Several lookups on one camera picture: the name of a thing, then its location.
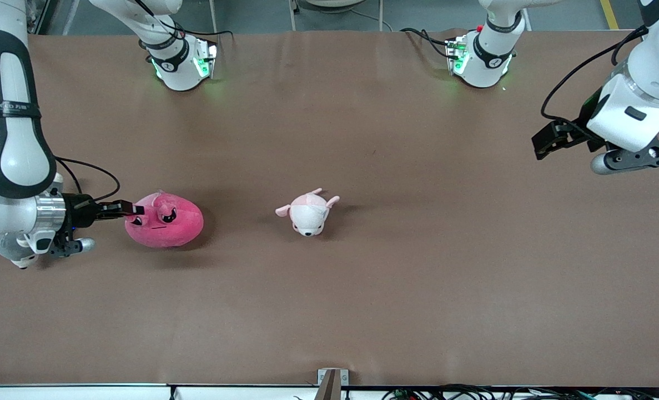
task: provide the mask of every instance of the white plush toy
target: white plush toy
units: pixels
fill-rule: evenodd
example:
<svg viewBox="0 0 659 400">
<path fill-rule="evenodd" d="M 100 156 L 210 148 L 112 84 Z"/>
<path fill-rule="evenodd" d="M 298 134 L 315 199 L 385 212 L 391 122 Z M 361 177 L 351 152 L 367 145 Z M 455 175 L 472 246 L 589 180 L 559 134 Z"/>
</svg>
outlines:
<svg viewBox="0 0 659 400">
<path fill-rule="evenodd" d="M 291 204 L 275 210 L 278 216 L 287 216 L 292 220 L 292 228 L 302 236 L 315 236 L 324 230 L 324 221 L 329 216 L 329 208 L 339 201 L 339 196 L 327 200 L 319 197 L 322 188 L 301 195 Z"/>
</svg>

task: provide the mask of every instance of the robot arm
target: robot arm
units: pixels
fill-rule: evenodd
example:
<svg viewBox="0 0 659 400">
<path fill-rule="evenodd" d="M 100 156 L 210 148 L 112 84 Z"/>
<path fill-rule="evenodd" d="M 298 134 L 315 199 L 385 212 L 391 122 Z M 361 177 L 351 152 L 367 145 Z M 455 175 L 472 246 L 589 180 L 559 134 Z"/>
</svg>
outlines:
<svg viewBox="0 0 659 400">
<path fill-rule="evenodd" d="M 169 14 L 182 0 L 90 0 L 139 36 L 157 76 L 173 91 L 188 91 L 209 78 L 215 63 L 215 43 L 185 33 Z"/>
<path fill-rule="evenodd" d="M 480 31 L 471 31 L 448 43 L 451 73 L 476 88 L 488 88 L 507 73 L 514 46 L 524 32 L 522 10 L 544 7 L 562 0 L 480 0 L 487 21 Z"/>
<path fill-rule="evenodd" d="M 25 2 L 0 0 L 0 196 L 30 198 L 55 177 L 28 53 Z"/>
<path fill-rule="evenodd" d="M 21 268 L 39 254 L 92 249 L 92 239 L 73 238 L 75 228 L 144 213 L 124 201 L 62 193 L 42 134 L 25 10 L 25 0 L 0 0 L 0 254 Z"/>
<path fill-rule="evenodd" d="M 532 138 L 537 159 L 588 142 L 591 152 L 606 146 L 591 163 L 597 174 L 659 167 L 659 0 L 641 0 L 641 13 L 646 39 L 586 101 L 578 119 L 553 121 Z"/>
</svg>

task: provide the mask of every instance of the green light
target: green light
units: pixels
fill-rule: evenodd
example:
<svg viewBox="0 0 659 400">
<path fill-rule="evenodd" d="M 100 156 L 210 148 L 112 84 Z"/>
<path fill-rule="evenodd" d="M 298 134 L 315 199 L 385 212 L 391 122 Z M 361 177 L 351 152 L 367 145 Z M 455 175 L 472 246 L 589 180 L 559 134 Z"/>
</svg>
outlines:
<svg viewBox="0 0 659 400">
<path fill-rule="evenodd" d="M 198 70 L 198 75 L 200 75 L 202 78 L 205 78 L 208 76 L 208 63 L 204 61 L 203 59 L 198 59 L 194 57 L 194 63 L 195 66 L 197 67 Z"/>
<path fill-rule="evenodd" d="M 154 66 L 154 70 L 157 72 L 157 78 L 161 79 L 162 73 L 159 72 L 159 68 L 157 67 L 157 63 L 155 63 L 154 58 L 152 58 L 152 65 Z"/>
<path fill-rule="evenodd" d="M 502 75 L 507 73 L 507 68 L 509 68 L 509 62 L 510 61 L 512 61 L 512 56 L 509 56 L 509 58 L 507 58 L 507 61 L 505 61 L 505 68 L 504 68 L 504 70 L 502 70 Z"/>
<path fill-rule="evenodd" d="M 467 62 L 469 60 L 470 60 L 470 54 L 467 51 L 464 51 L 460 59 L 455 61 L 455 73 L 457 74 L 463 73 L 465 71 L 465 66 L 467 65 Z"/>
</svg>

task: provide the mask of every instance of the plush toy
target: plush toy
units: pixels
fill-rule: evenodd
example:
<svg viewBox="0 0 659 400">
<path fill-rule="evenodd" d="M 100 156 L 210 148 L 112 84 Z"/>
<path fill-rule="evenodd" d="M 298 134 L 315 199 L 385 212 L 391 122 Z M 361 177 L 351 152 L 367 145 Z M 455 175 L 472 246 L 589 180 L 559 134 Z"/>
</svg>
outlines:
<svg viewBox="0 0 659 400">
<path fill-rule="evenodd" d="M 329 216 L 329 208 L 339 201 L 339 196 L 332 197 L 328 202 L 319 197 L 322 188 L 301 195 L 293 202 L 275 210 L 278 216 L 287 216 L 292 220 L 292 228 L 302 236 L 315 236 L 324 230 L 324 221 Z"/>
<path fill-rule="evenodd" d="M 183 246 L 203 229 L 203 215 L 185 198 L 159 191 L 136 203 L 144 215 L 128 216 L 124 228 L 134 241 L 148 247 Z"/>
</svg>

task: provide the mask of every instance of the pink round plush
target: pink round plush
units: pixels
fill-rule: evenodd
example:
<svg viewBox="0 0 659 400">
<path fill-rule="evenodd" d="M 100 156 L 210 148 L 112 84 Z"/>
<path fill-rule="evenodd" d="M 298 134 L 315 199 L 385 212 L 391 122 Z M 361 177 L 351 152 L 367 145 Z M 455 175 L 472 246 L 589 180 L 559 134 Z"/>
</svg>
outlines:
<svg viewBox="0 0 659 400">
<path fill-rule="evenodd" d="M 159 191 L 136 205 L 144 207 L 144 215 L 127 216 L 124 228 L 134 241 L 147 247 L 183 246 L 203 229 L 202 213 L 183 197 Z"/>
</svg>

